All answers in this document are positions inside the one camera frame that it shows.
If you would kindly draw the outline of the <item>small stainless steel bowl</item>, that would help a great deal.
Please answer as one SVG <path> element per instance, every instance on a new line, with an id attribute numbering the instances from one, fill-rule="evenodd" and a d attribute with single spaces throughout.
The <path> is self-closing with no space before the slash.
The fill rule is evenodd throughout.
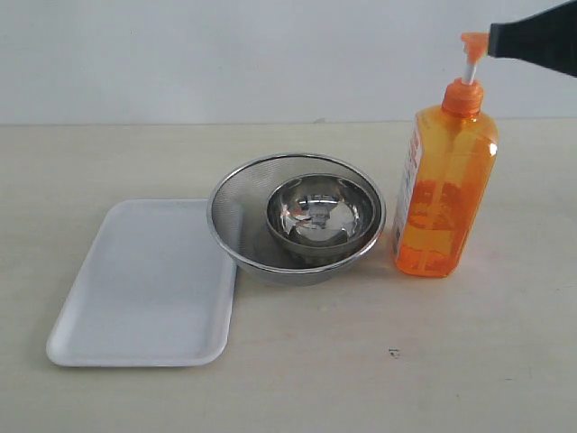
<path id="1" fill-rule="evenodd" d="M 265 216 L 280 248 L 302 261 L 332 262 L 359 250 L 382 212 L 371 189 L 344 176 L 308 173 L 278 185 Z"/>

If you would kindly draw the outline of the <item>steel mesh colander bowl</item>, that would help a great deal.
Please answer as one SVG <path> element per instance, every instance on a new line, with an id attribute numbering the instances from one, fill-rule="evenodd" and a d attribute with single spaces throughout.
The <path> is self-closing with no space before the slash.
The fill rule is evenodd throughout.
<path id="1" fill-rule="evenodd" d="M 380 201 L 382 216 L 371 237 L 338 261 L 302 261 L 280 248 L 268 231 L 265 207 L 270 193 L 286 180 L 308 173 L 344 176 L 371 189 Z M 385 200 L 369 177 L 345 161 L 314 153 L 273 154 L 246 162 L 217 184 L 207 210 L 214 239 L 236 264 L 266 282 L 296 286 L 318 284 L 347 271 L 377 243 L 386 217 Z"/>

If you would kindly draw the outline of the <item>white rectangular plastic tray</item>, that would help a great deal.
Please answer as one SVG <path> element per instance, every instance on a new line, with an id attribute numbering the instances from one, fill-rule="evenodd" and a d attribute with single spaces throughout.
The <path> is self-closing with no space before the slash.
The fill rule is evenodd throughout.
<path id="1" fill-rule="evenodd" d="M 189 367 L 227 344 L 236 266 L 215 242 L 204 199 L 111 207 L 46 344 L 65 367 Z"/>

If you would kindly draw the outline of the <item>orange dish soap pump bottle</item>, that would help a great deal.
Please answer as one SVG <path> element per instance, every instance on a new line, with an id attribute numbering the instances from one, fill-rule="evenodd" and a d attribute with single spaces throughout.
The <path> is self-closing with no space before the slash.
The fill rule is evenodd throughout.
<path id="1" fill-rule="evenodd" d="M 443 278 L 457 267 L 497 156 L 498 129 L 475 78 L 489 36 L 461 39 L 466 69 L 441 104 L 417 112 L 404 163 L 391 236 L 395 265 L 412 276 Z"/>

